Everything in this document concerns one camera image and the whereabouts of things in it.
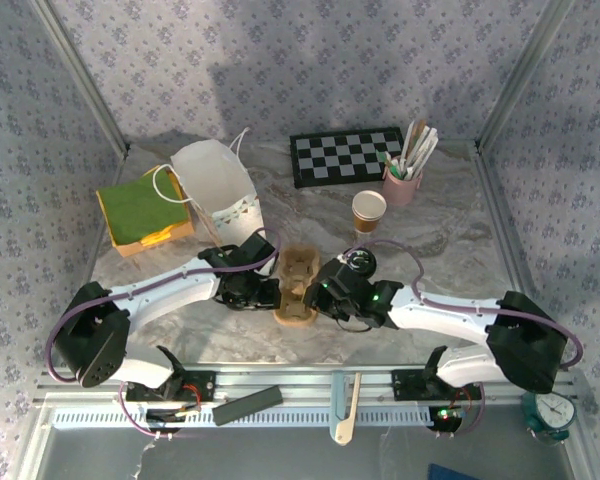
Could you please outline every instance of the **pink cup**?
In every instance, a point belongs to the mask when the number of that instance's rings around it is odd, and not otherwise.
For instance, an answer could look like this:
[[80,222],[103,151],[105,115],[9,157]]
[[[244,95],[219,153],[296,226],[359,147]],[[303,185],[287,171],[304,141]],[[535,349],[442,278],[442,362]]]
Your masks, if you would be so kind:
[[382,186],[382,196],[389,205],[403,207],[411,203],[416,190],[420,188],[422,182],[422,172],[418,178],[412,180],[400,180],[391,175],[391,172],[385,167],[384,169],[384,185]]

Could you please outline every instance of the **disposable coffee cup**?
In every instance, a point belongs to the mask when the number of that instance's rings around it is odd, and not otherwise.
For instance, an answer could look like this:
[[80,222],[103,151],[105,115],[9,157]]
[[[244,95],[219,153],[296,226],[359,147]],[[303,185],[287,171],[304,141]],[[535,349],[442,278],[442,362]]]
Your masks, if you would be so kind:
[[373,190],[363,190],[353,197],[353,226],[360,233],[373,232],[387,210],[384,197]]

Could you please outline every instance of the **patterned wallpaper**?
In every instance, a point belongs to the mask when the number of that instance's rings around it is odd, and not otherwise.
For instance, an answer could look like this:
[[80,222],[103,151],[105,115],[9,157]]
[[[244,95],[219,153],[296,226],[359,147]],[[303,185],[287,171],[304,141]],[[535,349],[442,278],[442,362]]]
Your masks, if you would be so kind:
[[545,0],[54,0],[128,140],[474,138]]
[[84,273],[113,150],[27,2],[0,1],[0,478]]
[[600,0],[576,2],[489,161],[536,296],[584,341],[600,453]]

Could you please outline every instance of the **marble table surface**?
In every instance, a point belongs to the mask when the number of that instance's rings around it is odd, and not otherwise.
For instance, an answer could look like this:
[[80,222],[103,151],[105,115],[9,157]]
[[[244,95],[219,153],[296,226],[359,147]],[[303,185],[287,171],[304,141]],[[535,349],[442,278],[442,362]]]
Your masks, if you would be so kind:
[[[121,181],[137,178],[165,158],[133,146]],[[372,182],[296,190],[288,146],[245,143],[241,159],[258,191],[265,226],[282,234],[283,245],[316,245],[323,263],[356,243],[353,196],[363,189],[382,188],[381,182]],[[501,297],[511,286],[484,201],[471,162],[436,151],[414,202],[407,207],[389,207],[372,238],[391,238],[413,246],[425,266],[425,291],[468,298]],[[93,279],[104,287],[125,285],[184,264],[212,246],[204,227],[194,221],[195,236],[128,258],[112,248],[105,234]],[[416,275],[417,267],[406,253],[383,245],[372,250],[379,264],[372,281],[406,284]],[[350,328],[361,326],[355,319],[348,324]],[[307,328],[284,327],[271,312],[233,312],[213,301],[187,305],[156,319],[130,340],[164,345],[185,364],[421,364],[433,348],[461,342],[422,330],[381,328],[365,334],[348,333],[324,316]]]

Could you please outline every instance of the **black and white chessboard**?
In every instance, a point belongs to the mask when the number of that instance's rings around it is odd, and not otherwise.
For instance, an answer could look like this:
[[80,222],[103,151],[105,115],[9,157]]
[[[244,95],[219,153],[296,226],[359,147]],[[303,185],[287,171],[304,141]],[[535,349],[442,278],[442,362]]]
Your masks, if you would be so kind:
[[296,135],[290,140],[296,188],[381,180],[384,165],[376,150],[393,157],[402,149],[397,127]]

